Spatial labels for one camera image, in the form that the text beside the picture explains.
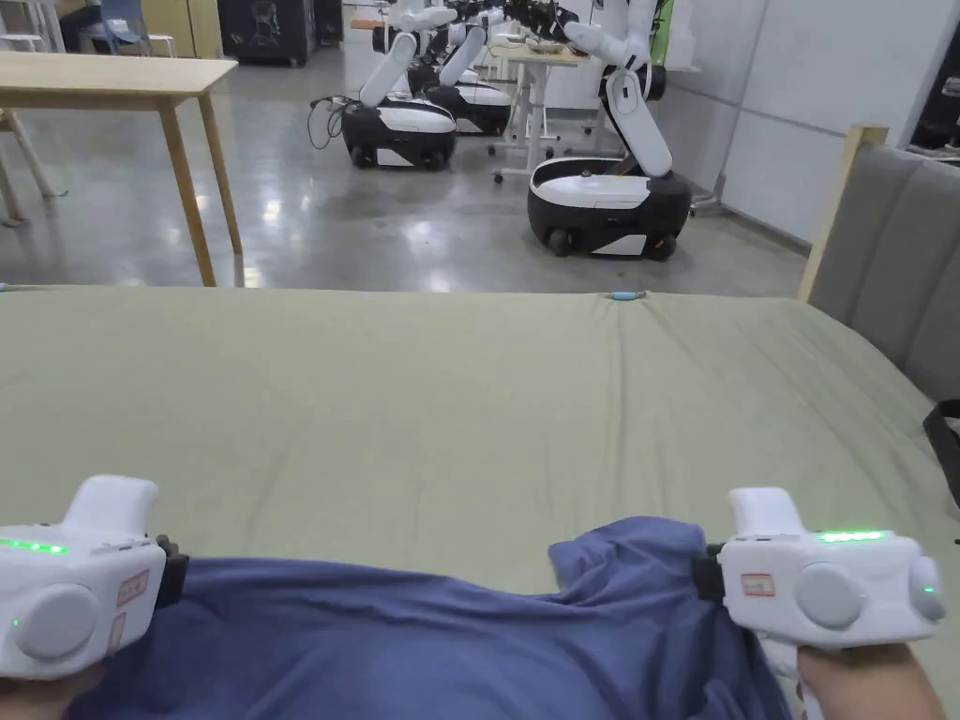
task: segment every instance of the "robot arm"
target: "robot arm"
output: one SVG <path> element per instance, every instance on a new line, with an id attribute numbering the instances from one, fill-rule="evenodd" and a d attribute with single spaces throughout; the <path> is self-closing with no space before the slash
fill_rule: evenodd
<path id="1" fill-rule="evenodd" d="M 608 0 L 608 4 L 612 2 L 630 5 L 626 37 L 617 38 L 596 25 L 581 22 L 566 22 L 564 33 L 580 49 L 616 66 L 607 79 L 608 113 L 644 173 L 660 178 L 673 167 L 673 156 L 646 105 L 654 77 L 650 30 L 657 0 Z"/>
<path id="2" fill-rule="evenodd" d="M 457 11 L 451 8 L 412 10 L 410 7 L 393 6 L 387 24 L 402 32 L 396 36 L 390 52 L 360 89 L 361 104 L 368 108 L 380 105 L 394 83 L 407 71 L 417 54 L 418 41 L 413 33 L 434 30 L 456 17 Z"/>
<path id="3" fill-rule="evenodd" d="M 460 45 L 456 52 L 440 71 L 440 84 L 452 86 L 464 74 L 464 71 L 473 65 L 477 56 L 487 45 L 488 28 L 504 21 L 502 10 L 486 10 L 480 12 L 476 19 L 480 24 L 451 25 L 449 40 L 451 45 Z"/>

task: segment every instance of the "polished floor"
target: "polished floor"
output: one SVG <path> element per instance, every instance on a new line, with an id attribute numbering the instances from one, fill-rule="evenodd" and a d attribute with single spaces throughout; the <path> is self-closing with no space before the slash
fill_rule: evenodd
<path id="1" fill-rule="evenodd" d="M 179 109 L 214 270 L 221 285 L 435 292 L 796 293 L 805 258 L 732 217 L 691 220 L 667 263 L 557 258 L 526 218 L 524 180 L 494 185 L 487 143 L 463 138 L 440 173 L 358 171 L 343 141 L 307 138 L 308 102 L 355 90 L 355 49 L 306 68 L 241 67 L 215 95 L 245 252 L 230 250 L 199 108 Z M 20 113 L 65 197 L 43 201 L 0 136 L 32 222 L 0 227 L 0 282 L 198 285 L 159 120 L 135 112 Z M 322 123 L 315 132 L 323 134 Z M 556 126 L 562 146 L 586 145 Z M 508 160 L 522 162 L 516 156 Z"/>

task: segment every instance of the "cable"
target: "cable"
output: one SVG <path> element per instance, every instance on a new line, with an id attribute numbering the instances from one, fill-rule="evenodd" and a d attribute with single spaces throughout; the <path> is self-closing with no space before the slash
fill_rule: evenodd
<path id="1" fill-rule="evenodd" d="M 326 118 L 326 142 L 323 145 L 318 145 L 313 139 L 313 130 L 310 127 L 310 120 L 313 119 L 314 110 L 317 109 L 317 105 L 320 103 L 328 103 L 328 110 L 330 111 L 329 116 Z M 310 138 L 310 144 L 313 145 L 317 150 L 322 150 L 327 145 L 330 144 L 330 140 L 334 137 L 338 137 L 343 131 L 343 114 L 347 108 L 350 108 L 354 105 L 360 105 L 359 100 L 353 100 L 352 98 L 347 98 L 342 95 L 331 95 L 326 98 L 319 98 L 310 103 L 310 114 L 306 116 L 306 133 Z"/>

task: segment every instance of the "bed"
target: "bed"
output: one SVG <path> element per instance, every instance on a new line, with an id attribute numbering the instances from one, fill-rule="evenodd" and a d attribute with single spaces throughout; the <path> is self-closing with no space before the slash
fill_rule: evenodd
<path id="1" fill-rule="evenodd" d="M 804 283 L 824 305 L 845 180 Z M 957 378 L 924 355 L 925 394 L 895 364 L 921 353 L 861 333 L 796 300 L 13 288 L 0 522 L 57 519 L 86 476 L 128 474 L 160 485 L 152 530 L 195 556 L 533 593 L 556 588 L 552 542 L 633 515 L 724 540 L 728 490 L 779 485 L 812 527 L 917 538 L 955 615 L 960 511 L 922 421 Z M 919 649 L 948 712 L 958 648 L 949 620 Z"/>

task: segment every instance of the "gray headboard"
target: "gray headboard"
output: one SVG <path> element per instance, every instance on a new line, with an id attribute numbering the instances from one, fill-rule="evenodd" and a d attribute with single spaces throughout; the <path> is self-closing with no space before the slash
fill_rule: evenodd
<path id="1" fill-rule="evenodd" d="M 960 169 L 859 147 L 826 240 L 809 302 L 960 398 Z"/>

